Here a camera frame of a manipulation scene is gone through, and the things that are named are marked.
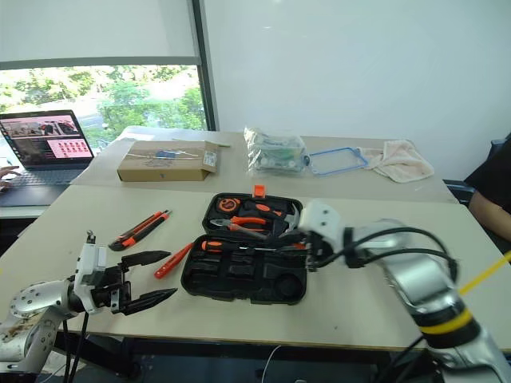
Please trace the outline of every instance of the robotic arm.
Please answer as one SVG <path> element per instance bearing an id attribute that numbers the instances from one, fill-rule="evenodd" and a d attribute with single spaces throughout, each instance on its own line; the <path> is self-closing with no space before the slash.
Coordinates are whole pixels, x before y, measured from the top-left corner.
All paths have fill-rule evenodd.
<path id="1" fill-rule="evenodd" d="M 383 252 L 406 252 L 377 262 L 421 330 L 433 359 L 442 366 L 444 377 L 476 373 L 478 381 L 511 383 L 511 368 L 504 355 L 465 306 L 445 268 L 429 255 L 414 253 L 422 249 L 411 248 L 409 232 L 375 235 L 402 226 L 384 219 L 366 227 L 347 227 L 331 207 L 313 200 L 302 212 L 299 230 L 308 235 L 310 270 L 326 266 L 325 259 L 342 251 L 349 268 L 363 267 Z M 374 238 L 351 246 L 367 236 Z"/>
<path id="2" fill-rule="evenodd" d="M 0 323 L 0 382 L 35 381 L 66 319 L 84 311 L 96 314 L 105 306 L 114 314 L 130 315 L 169 298 L 176 289 L 157 290 L 132 300 L 130 282 L 125 280 L 130 267 L 169 255 L 166 251 L 146 251 L 122 257 L 116 266 L 107 268 L 105 248 L 95 245 L 89 231 L 74 275 L 35 283 L 11 300 L 7 319 Z"/>

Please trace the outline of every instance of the plastic bag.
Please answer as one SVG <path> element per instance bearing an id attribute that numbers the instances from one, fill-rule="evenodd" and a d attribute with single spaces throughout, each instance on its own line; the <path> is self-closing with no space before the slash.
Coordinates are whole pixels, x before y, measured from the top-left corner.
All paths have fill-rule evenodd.
<path id="1" fill-rule="evenodd" d="M 252 175 L 301 175 L 306 167 L 307 150 L 299 136 L 270 136 L 245 128 L 248 172 Z"/>

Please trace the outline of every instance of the white table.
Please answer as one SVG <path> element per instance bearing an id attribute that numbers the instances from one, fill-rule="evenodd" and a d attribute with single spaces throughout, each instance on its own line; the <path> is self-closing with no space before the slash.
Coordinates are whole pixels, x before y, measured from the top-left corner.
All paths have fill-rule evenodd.
<path id="1" fill-rule="evenodd" d="M 205 181 L 123 183 L 117 176 L 117 167 L 135 139 L 210 140 L 219 144 L 229 144 L 231 147 L 221 148 L 218 172 L 210 174 Z M 385 142 L 385 140 L 309 136 L 303 137 L 303 140 L 310 152 L 346 146 L 383 148 Z M 325 177 L 313 176 L 307 171 L 303 177 L 251 178 L 247 174 L 247 162 L 247 149 L 241 133 L 128 127 L 118 140 L 94 159 L 89 168 L 73 184 L 217 193 L 250 193 L 252 185 L 265 184 L 268 195 L 457 203 L 437 175 L 408 184 L 397 184 L 371 170 L 364 169 Z"/>
<path id="2" fill-rule="evenodd" d="M 169 208 L 173 211 L 170 219 L 126 253 L 178 251 L 204 233 L 200 221 L 212 196 L 190 191 L 71 186 L 0 258 L 0 318 L 5 317 L 10 297 L 17 290 L 38 280 L 73 273 L 87 229 L 95 231 L 98 243 L 106 244 L 150 212 Z M 432 231 L 460 260 L 460 285 L 501 258 L 459 204 L 325 200 L 353 225 L 393 217 Z M 109 265 L 122 255 L 125 253 L 108 250 Z M 128 317 L 105 311 L 90 319 L 89 330 L 138 337 L 384 349 L 404 347 L 418 334 L 376 266 L 349 270 L 333 263 L 309 274 L 307 293 L 296 306 L 265 306 L 191 296 L 180 286 L 183 263 L 162 280 L 153 277 L 159 265 L 135 267 L 129 273 L 133 294 L 169 287 L 178 287 L 177 293 L 150 310 Z M 488 327 L 502 349 L 511 349 L 510 280 L 511 268 L 503 267 L 466 297 L 475 317 Z M 80 325 L 80 318 L 69 324 L 71 330 L 78 330 Z"/>
<path id="3" fill-rule="evenodd" d="M 37 218 L 47 208 L 47 206 L 0 207 L 0 219 Z"/>

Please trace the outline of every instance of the window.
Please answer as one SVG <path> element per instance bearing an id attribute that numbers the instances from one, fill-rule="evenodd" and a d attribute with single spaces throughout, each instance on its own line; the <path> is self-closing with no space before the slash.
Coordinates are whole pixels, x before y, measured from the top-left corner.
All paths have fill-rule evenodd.
<path id="1" fill-rule="evenodd" d="M 206 130 L 194 65 L 73 66 L 0 71 L 0 113 L 72 109 L 93 148 L 130 125 Z"/>

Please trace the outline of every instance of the toolbox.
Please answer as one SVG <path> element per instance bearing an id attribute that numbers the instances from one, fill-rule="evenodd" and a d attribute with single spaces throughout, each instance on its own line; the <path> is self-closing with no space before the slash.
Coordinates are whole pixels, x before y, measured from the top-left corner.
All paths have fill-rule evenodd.
<path id="1" fill-rule="evenodd" d="M 220 193 L 203 219 L 181 275 L 192 295 L 252 303 L 296 304 L 307 289 L 298 233 L 302 204 L 276 196 Z"/>

